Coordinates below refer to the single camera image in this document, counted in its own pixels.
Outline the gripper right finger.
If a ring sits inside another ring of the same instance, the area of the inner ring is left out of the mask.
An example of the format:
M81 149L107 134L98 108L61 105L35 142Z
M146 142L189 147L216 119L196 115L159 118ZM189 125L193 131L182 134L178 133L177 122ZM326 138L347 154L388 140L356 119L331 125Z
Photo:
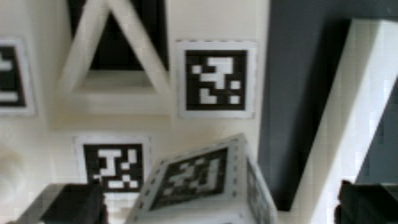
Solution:
M398 224L398 184L342 182L335 224Z

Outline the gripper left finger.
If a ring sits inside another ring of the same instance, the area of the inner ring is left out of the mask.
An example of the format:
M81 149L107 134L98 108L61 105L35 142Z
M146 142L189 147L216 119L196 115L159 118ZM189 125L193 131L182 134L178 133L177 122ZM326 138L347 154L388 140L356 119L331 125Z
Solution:
M109 224L100 184L50 184L17 224Z

